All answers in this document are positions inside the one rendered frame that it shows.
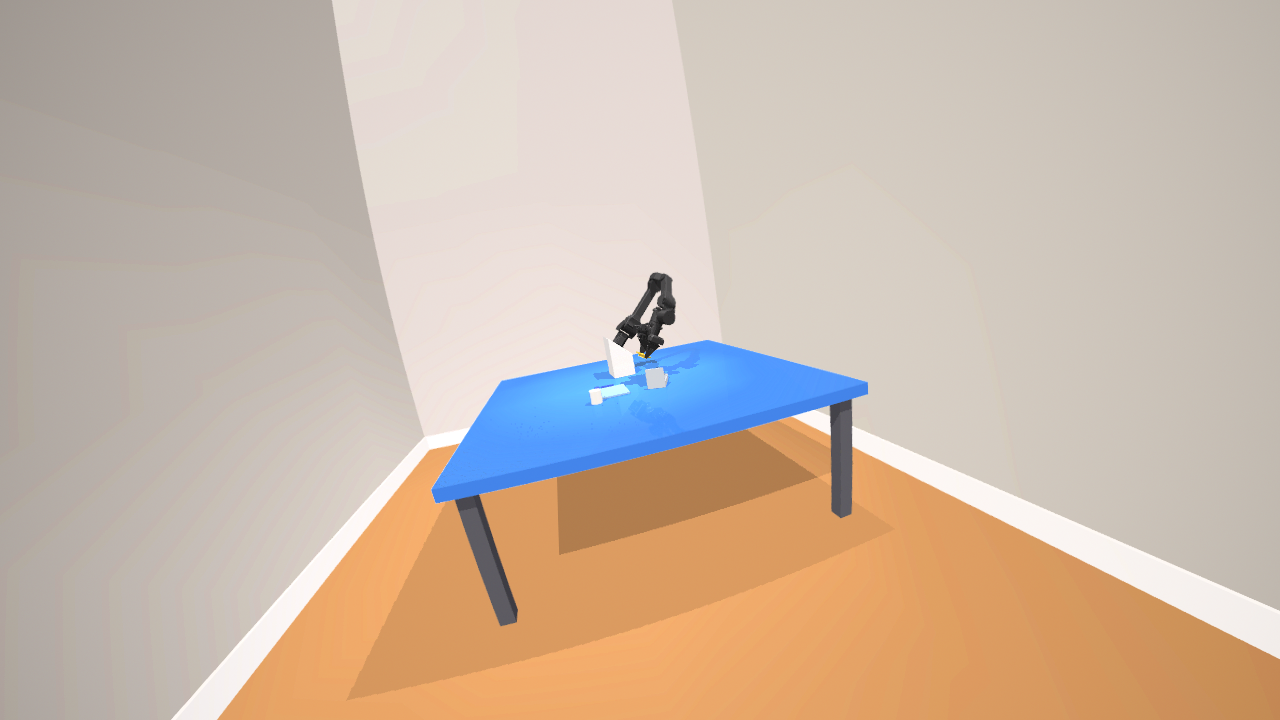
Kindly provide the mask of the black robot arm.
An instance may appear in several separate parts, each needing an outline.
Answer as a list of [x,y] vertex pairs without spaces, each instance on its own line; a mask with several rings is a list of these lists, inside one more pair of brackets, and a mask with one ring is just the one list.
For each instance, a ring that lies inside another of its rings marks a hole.
[[646,307],[652,302],[652,299],[659,291],[660,296],[657,299],[657,305],[659,307],[652,309],[653,313],[650,320],[657,322],[660,325],[663,324],[672,325],[676,319],[675,316],[676,300],[675,296],[672,295],[672,282],[673,279],[666,273],[664,274],[660,274],[658,272],[652,273],[646,283],[646,292],[643,295],[643,299],[639,301],[634,313],[626,316],[625,320],[616,327],[616,331],[618,331],[618,333],[614,336],[614,340],[611,341],[614,342],[616,345],[620,345],[623,348],[626,341],[628,338],[634,340],[635,334],[637,333],[650,334],[652,325],[650,323],[648,325],[646,323],[643,324],[641,316],[646,311]]

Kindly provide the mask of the grey dish rack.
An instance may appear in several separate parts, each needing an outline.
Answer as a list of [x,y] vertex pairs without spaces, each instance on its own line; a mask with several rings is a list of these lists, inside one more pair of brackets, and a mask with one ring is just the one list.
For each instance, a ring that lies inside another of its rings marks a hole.
[[648,389],[666,388],[668,382],[668,373],[664,374],[663,366],[645,369],[645,374],[646,374]]

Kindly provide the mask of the light blue square mat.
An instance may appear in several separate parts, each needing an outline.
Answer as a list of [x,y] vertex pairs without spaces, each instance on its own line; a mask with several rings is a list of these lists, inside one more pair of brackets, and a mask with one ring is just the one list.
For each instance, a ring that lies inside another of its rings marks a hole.
[[617,397],[621,395],[631,395],[625,384],[602,388],[602,400]]

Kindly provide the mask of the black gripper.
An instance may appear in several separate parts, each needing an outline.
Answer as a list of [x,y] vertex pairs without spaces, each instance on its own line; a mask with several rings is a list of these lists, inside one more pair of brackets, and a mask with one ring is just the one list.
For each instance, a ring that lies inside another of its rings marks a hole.
[[662,345],[662,346],[664,345],[664,340],[658,336],[660,333],[660,331],[663,329],[663,327],[659,323],[652,322],[652,320],[646,322],[646,325],[649,323],[652,325],[650,334],[637,333],[637,340],[640,338],[639,340],[640,341],[640,354],[645,354],[645,357],[649,357],[658,347],[660,347],[659,345]]

